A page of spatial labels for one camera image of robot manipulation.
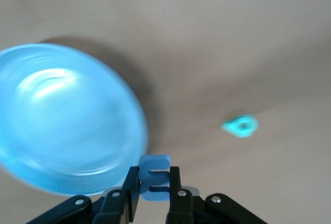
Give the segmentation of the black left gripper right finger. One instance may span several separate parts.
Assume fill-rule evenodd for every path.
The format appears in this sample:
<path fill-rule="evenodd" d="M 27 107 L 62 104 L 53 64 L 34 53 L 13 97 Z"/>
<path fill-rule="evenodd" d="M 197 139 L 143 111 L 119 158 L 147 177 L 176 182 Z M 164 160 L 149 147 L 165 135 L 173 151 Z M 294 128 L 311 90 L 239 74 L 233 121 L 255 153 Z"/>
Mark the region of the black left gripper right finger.
<path fill-rule="evenodd" d="M 170 168 L 170 208 L 166 223 L 202 223 L 198 211 L 202 210 L 203 199 L 194 187 L 183 188 L 179 167 Z"/>

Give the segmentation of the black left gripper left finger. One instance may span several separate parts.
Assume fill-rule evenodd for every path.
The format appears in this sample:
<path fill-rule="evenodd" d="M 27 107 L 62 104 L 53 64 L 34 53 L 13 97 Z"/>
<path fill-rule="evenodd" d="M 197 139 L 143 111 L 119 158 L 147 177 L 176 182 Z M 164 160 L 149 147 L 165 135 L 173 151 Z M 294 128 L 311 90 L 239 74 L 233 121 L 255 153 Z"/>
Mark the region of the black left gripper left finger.
<path fill-rule="evenodd" d="M 131 223 L 140 196 L 139 167 L 131 167 L 121 187 L 106 190 L 92 223 Z"/>

